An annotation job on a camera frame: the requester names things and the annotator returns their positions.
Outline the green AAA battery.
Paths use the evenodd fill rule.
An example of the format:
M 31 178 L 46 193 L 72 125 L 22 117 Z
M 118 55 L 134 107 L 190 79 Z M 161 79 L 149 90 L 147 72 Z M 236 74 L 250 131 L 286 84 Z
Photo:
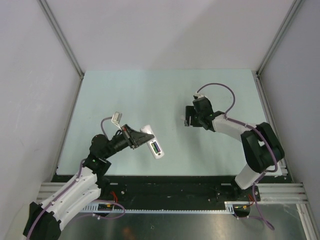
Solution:
M 152 147 L 152 149 L 153 149 L 153 151 L 154 151 L 154 153 L 155 153 L 156 155 L 160 152 L 160 150 L 159 150 L 158 145 L 157 145 L 156 142 L 152 142 L 152 143 L 150 144 L 150 146 Z

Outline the blue purple AAA battery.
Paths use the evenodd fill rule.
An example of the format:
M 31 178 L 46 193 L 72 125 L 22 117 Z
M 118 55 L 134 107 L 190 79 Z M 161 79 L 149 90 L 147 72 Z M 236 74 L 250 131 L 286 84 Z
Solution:
M 158 144 L 157 144 L 156 141 L 154 141 L 151 145 L 152 145 L 152 147 L 153 147 L 153 149 L 154 149 L 154 152 L 155 152 L 156 154 L 159 154 L 159 153 L 161 152 L 161 149 L 160 149 L 160 147 L 158 146 Z

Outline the white remote control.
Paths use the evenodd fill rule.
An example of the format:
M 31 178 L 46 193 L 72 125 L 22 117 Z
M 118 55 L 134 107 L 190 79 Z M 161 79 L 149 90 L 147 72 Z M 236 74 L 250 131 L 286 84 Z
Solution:
M 147 133 L 147 134 L 153 134 L 155 136 L 155 138 L 153 140 L 150 140 L 150 141 L 147 142 L 147 146 L 148 146 L 150 152 L 152 153 L 153 157 L 156 160 L 162 158 L 165 155 L 165 153 L 164 153 L 164 151 L 163 151 L 158 139 L 156 138 L 156 135 L 154 134 L 151 126 L 150 125 L 145 125 L 140 129 L 140 131 L 143 132 L 143 133 Z M 155 152 L 153 151 L 153 149 L 151 147 L 151 143 L 153 143 L 153 142 L 157 142 L 157 144 L 158 144 L 158 146 L 159 146 L 159 148 L 161 150 L 161 152 L 159 154 L 155 154 Z

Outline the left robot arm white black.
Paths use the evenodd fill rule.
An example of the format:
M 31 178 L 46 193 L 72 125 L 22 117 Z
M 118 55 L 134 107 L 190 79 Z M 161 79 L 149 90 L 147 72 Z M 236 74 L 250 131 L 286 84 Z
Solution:
M 111 188 L 103 181 L 111 166 L 108 158 L 125 148 L 136 149 L 149 144 L 154 138 L 150 125 L 136 131 L 125 124 L 112 139 L 103 134 L 95 135 L 89 155 L 81 161 L 78 172 L 49 198 L 29 205 L 23 236 L 27 240 L 57 240 L 67 224 L 85 206 L 110 196 Z

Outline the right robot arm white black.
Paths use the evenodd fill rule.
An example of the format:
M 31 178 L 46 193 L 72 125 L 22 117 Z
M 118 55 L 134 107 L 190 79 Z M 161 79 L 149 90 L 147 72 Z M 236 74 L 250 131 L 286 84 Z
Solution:
M 227 117 L 222 111 L 214 111 L 205 96 L 194 99 L 192 105 L 185 107 L 184 125 L 225 134 L 242 143 L 246 165 L 230 188 L 231 196 L 237 201 L 248 196 L 248 188 L 269 173 L 269 167 L 274 166 L 273 172 L 276 172 L 278 162 L 285 157 L 284 149 L 269 123 L 252 126 Z

